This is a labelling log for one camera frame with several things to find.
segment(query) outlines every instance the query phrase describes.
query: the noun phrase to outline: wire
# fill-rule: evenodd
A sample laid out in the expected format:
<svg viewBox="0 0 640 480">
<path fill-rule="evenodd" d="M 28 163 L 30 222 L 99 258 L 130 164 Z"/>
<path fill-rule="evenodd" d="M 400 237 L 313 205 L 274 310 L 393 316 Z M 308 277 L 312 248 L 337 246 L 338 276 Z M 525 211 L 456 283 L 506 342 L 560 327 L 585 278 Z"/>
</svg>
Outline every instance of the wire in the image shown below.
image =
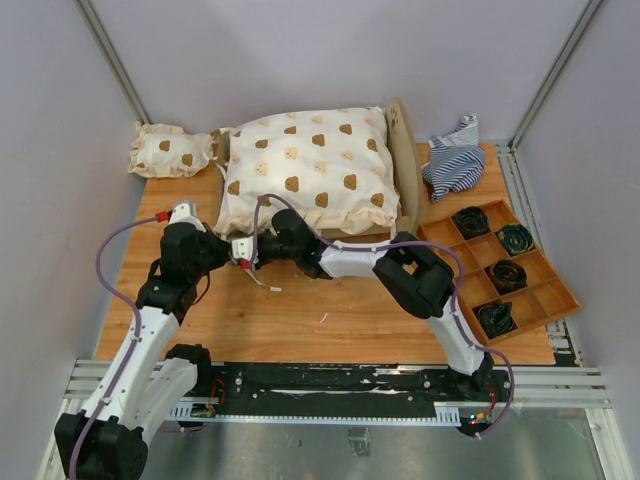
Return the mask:
<svg viewBox="0 0 640 480">
<path fill-rule="evenodd" d="M 304 217 L 302 215 L 300 215 L 300 213 L 293 207 L 293 205 L 291 205 L 291 203 L 289 203 L 287 200 L 285 200 L 284 198 L 280 197 L 279 195 L 276 195 L 274 193 L 265 193 L 264 195 L 260 195 L 257 199 L 256 202 L 256 209 L 253 213 L 253 251 L 251 252 L 251 266 L 253 267 L 257 261 L 257 256 L 258 256 L 258 215 L 260 212 L 260 207 L 261 204 L 264 200 L 266 200 L 267 198 L 273 198 L 275 200 L 278 200 L 280 202 L 282 202 L 287 208 L 293 210 L 296 215 L 298 215 L 300 218 L 302 218 L 304 220 Z M 346 245 L 341 245 L 340 247 L 334 245 L 333 243 L 331 243 L 329 240 L 327 240 L 326 238 L 324 238 L 323 236 L 321 236 L 318 232 L 316 232 L 313 228 L 309 227 L 309 230 L 311 231 L 311 233 L 316 237 L 316 239 L 318 239 L 323 245 L 329 247 L 329 248 L 333 248 L 335 250 L 341 250 L 341 251 L 345 251 L 345 252 L 371 252 L 372 249 L 369 247 L 352 247 L 352 246 L 346 246 Z M 408 248 L 408 247 L 428 247 L 428 248 L 436 248 L 438 250 L 441 250 L 445 253 L 447 253 L 448 255 L 450 255 L 456 262 L 456 264 L 458 265 L 458 270 L 460 271 L 460 274 L 458 275 L 458 282 L 456 283 L 454 289 L 453 289 L 453 294 L 451 295 L 451 314 L 453 315 L 453 320 L 456 324 L 456 328 L 458 329 L 458 331 L 460 332 L 460 335 L 462 336 L 463 340 L 465 341 L 465 343 L 471 347 L 471 348 L 475 348 L 476 350 L 479 350 L 483 353 L 489 353 L 489 354 L 493 354 L 496 355 L 498 357 L 500 357 L 500 359 L 502 359 L 502 361 L 505 363 L 505 365 L 507 366 L 507 371 L 509 372 L 509 381 L 511 383 L 511 388 L 509 389 L 509 397 L 507 398 L 507 402 L 505 403 L 504 408 L 502 409 L 502 412 L 500 412 L 500 415 L 498 415 L 498 418 L 496 418 L 496 420 L 493 422 L 493 424 L 491 424 L 489 427 L 487 427 L 483 432 L 478 433 L 479 437 L 484 437 L 485 435 L 487 435 L 488 433 L 490 433 L 491 431 L 493 431 L 493 429 L 495 429 L 496 426 L 498 426 L 498 424 L 500 422 L 502 422 L 502 420 L 504 419 L 504 417 L 506 416 L 507 412 L 509 411 L 509 409 L 511 408 L 511 404 L 513 403 L 513 392 L 515 390 L 515 376 L 513 373 L 513 366 L 511 365 L 511 362 L 509 362 L 509 359 L 507 358 L 507 356 L 498 351 L 495 350 L 493 348 L 487 348 L 483 345 L 480 345 L 478 343 L 476 343 L 474 340 L 472 340 L 469 335 L 467 335 L 467 332 L 465 331 L 465 329 L 462 326 L 462 321 L 460 320 L 460 317 L 458 316 L 458 296 L 460 293 L 460 287 L 462 286 L 462 282 L 464 281 L 464 275 L 465 275 L 465 268 L 464 268 L 464 264 L 462 263 L 462 260 L 460 260 L 460 257 L 450 248 L 445 247 L 444 245 L 440 245 L 438 243 L 434 243 L 434 242 L 426 242 L 426 241 L 422 241 L 422 240 L 416 240 L 416 241 L 409 241 L 409 242 L 398 242 L 398 243 L 389 243 L 387 245 L 381 245 L 381 246 L 377 246 L 376 247 L 376 251 L 380 251 L 380 250 L 393 250 L 396 248 Z"/>
<path fill-rule="evenodd" d="M 207 272 L 207 286 L 204 287 L 204 292 L 202 292 L 200 294 L 200 296 L 198 297 L 198 299 L 193 302 L 194 305 L 197 305 L 200 303 L 200 300 L 202 300 L 204 298 L 204 296 L 207 294 L 207 292 L 209 291 L 209 287 L 211 286 L 211 274 L 209 272 Z"/>
<path fill-rule="evenodd" d="M 220 385 L 222 385 L 222 388 L 223 388 L 222 395 L 220 396 L 220 401 L 218 402 L 218 407 L 221 407 L 222 405 L 224 405 L 224 401 L 227 399 L 227 386 L 219 378 L 216 378 L 216 382 L 218 382 Z"/>
<path fill-rule="evenodd" d="M 113 374 L 113 378 L 111 379 L 111 382 L 109 383 L 109 385 L 107 385 L 104 391 L 103 397 L 98 401 L 98 404 L 96 405 L 96 408 L 93 411 L 93 414 L 91 415 L 91 417 L 89 417 L 89 420 L 87 420 L 87 423 L 85 423 L 84 427 L 80 431 L 80 435 L 78 435 L 78 439 L 76 440 L 76 443 L 73 446 L 73 450 L 71 451 L 71 458 L 69 460 L 69 478 L 71 480 L 77 480 L 78 478 L 77 477 L 78 457 L 80 456 L 80 450 L 82 449 L 82 445 L 85 439 L 87 438 L 87 435 L 91 430 L 91 427 L 93 426 L 96 419 L 98 418 L 98 415 L 100 415 L 100 412 L 106 405 L 106 403 L 104 402 L 104 398 L 108 398 L 111 396 L 111 394 L 116 388 L 116 384 L 118 383 L 118 380 L 120 380 L 120 377 L 122 376 L 122 372 L 124 372 L 125 367 L 129 363 L 129 360 L 133 355 L 133 351 L 135 350 L 136 345 L 138 344 L 137 338 L 140 336 L 140 330 L 142 329 L 142 318 L 140 317 L 140 310 L 138 310 L 138 307 L 136 307 L 135 302 L 130 298 L 128 298 L 123 293 L 113 288 L 111 285 L 109 285 L 109 282 L 107 282 L 107 280 L 104 278 L 104 275 L 102 273 L 102 264 L 101 264 L 102 254 L 105 248 L 107 247 L 107 245 L 109 245 L 111 240 L 113 240 L 116 236 L 120 235 L 122 232 L 126 230 L 129 230 L 130 228 L 137 227 L 138 225 L 144 225 L 145 223 L 160 221 L 158 215 L 150 218 L 145 218 L 142 220 L 137 220 L 133 223 L 124 225 L 123 227 L 120 227 L 117 230 L 113 231 L 102 242 L 102 244 L 100 245 L 100 248 L 98 248 L 98 252 L 96 253 L 95 269 L 96 269 L 96 275 L 98 276 L 98 280 L 100 280 L 100 283 L 102 284 L 102 286 L 106 288 L 112 295 L 114 295 L 115 297 L 118 297 L 120 300 L 122 300 L 127 305 L 129 305 L 129 307 L 131 307 L 131 310 L 133 310 L 133 316 L 135 319 L 134 335 L 133 335 L 134 339 L 131 340 L 129 347 L 127 348 L 127 351 L 124 354 L 124 357 L 122 358 L 122 362 L 120 362 L 120 365 L 118 366 L 115 373 Z"/>
<path fill-rule="evenodd" d="M 493 413 L 493 409 L 496 407 L 496 403 L 498 402 L 498 394 L 496 393 L 495 388 L 489 387 L 489 396 L 491 397 L 491 406 L 489 407 L 489 410 L 480 412 L 477 415 L 471 415 L 471 417 L 468 419 L 471 425 L 480 423 L 480 421 L 484 418 L 488 420 L 491 416 L 491 413 Z"/>
</svg>

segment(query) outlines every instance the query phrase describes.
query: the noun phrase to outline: red wire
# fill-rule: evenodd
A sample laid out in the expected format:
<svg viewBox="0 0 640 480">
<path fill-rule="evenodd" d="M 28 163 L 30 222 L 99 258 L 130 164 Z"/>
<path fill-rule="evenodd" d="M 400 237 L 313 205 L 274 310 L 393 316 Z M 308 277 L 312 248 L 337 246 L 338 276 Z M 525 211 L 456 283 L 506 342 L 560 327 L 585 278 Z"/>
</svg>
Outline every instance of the red wire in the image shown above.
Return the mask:
<svg viewBox="0 0 640 480">
<path fill-rule="evenodd" d="M 222 395 L 220 396 L 220 402 L 218 403 L 218 406 L 221 407 L 224 404 L 224 401 L 227 399 L 227 386 L 219 378 L 216 378 L 216 382 L 218 382 L 220 385 L 222 385 L 222 388 L 223 388 Z"/>
<path fill-rule="evenodd" d="M 493 412 L 493 409 L 498 403 L 498 395 L 496 394 L 496 389 L 493 387 L 489 387 L 489 395 L 491 396 L 491 408 L 489 409 L 489 413 Z"/>
<path fill-rule="evenodd" d="M 209 405 L 213 405 L 213 397 L 216 396 L 216 382 L 222 385 L 222 388 L 223 388 L 222 394 L 220 395 L 220 401 L 218 402 L 218 407 L 221 407 L 227 398 L 227 386 L 219 378 L 216 378 L 215 381 L 213 382 L 213 390 L 211 391 L 211 396 L 209 397 Z"/>
</svg>

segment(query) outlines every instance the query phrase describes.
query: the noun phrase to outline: striped cloth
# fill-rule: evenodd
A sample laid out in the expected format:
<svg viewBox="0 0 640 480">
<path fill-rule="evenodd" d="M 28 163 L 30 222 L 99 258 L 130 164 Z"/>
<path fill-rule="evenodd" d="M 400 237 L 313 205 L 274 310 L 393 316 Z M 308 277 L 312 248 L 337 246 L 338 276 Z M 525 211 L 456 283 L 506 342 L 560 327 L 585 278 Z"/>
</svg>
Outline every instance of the striped cloth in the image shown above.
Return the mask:
<svg viewBox="0 0 640 480">
<path fill-rule="evenodd" d="M 479 129 L 475 115 L 462 117 L 453 133 L 429 141 L 431 156 L 422 166 L 422 177 L 433 185 L 433 201 L 450 191 L 473 187 L 484 172 L 485 152 L 478 147 Z"/>
</svg>

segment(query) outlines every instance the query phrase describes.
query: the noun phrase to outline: bear print pillow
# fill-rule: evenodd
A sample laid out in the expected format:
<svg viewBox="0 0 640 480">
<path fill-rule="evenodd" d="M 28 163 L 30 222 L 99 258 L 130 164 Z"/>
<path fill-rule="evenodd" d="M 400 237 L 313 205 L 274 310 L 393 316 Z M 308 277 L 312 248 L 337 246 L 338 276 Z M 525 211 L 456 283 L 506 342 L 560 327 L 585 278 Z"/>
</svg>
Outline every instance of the bear print pillow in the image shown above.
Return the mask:
<svg viewBox="0 0 640 480">
<path fill-rule="evenodd" d="M 215 231 L 253 231 L 256 199 L 287 199 L 318 230 L 359 234 L 391 227 L 398 212 L 387 126 L 379 107 L 290 112 L 246 123 L 230 133 L 225 193 Z M 265 201 L 258 228 L 285 208 Z"/>
</svg>

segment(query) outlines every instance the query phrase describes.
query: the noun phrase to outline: red cable connector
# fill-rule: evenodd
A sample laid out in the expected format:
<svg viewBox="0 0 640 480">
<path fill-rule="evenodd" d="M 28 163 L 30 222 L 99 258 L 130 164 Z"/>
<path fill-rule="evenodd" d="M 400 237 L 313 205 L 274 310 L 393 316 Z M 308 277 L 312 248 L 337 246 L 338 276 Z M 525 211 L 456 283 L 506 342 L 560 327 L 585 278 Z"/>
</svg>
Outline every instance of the red cable connector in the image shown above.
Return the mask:
<svg viewBox="0 0 640 480">
<path fill-rule="evenodd" d="M 171 217 L 171 212 L 169 210 L 165 212 L 158 212 L 154 216 L 158 222 L 168 222 Z"/>
</svg>

